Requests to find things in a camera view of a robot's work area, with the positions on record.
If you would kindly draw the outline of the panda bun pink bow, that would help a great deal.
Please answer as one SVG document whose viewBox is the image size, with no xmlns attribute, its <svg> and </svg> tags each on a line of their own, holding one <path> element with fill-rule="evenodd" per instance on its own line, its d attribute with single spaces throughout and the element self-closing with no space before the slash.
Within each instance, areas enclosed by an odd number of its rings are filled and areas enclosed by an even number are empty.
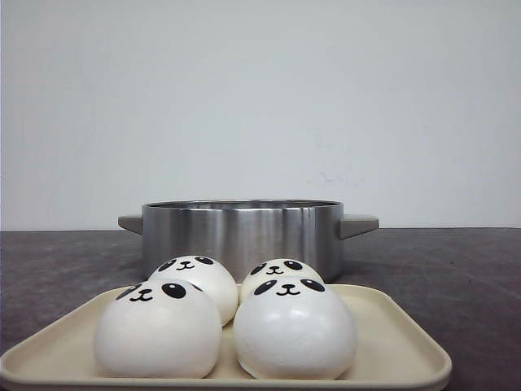
<svg viewBox="0 0 521 391">
<path fill-rule="evenodd" d="M 290 258 L 276 258 L 264 261 L 247 272 L 239 288 L 239 302 L 245 301 L 247 296 L 263 282 L 287 276 L 309 278 L 324 283 L 320 274 L 304 262 Z"/>
</svg>

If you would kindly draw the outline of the stainless steel steamer pot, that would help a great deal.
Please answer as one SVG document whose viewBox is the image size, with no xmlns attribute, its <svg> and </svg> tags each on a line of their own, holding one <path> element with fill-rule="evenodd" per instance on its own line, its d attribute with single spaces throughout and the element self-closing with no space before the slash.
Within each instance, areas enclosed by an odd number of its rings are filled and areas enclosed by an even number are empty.
<svg viewBox="0 0 521 391">
<path fill-rule="evenodd" d="M 274 258 L 302 261 L 330 282 L 342 272 L 344 241 L 377 230 L 379 219 L 331 200 L 186 200 L 145 204 L 118 225 L 142 237 L 145 276 L 171 258 L 202 255 L 238 282 Z"/>
</svg>

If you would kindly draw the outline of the cream rectangular plastic tray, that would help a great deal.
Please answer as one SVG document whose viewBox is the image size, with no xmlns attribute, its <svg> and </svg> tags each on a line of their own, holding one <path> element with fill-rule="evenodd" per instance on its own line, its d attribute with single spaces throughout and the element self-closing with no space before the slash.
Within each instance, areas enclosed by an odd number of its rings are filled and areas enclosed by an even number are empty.
<svg viewBox="0 0 521 391">
<path fill-rule="evenodd" d="M 388 295 L 334 284 L 357 323 L 354 364 L 337 380 L 255 380 L 236 361 L 231 328 L 223 331 L 217 365 L 205 379 L 110 377 L 96 367 L 92 344 L 112 289 L 9 349 L 1 358 L 7 390 L 442 390 L 449 355 Z"/>
</svg>

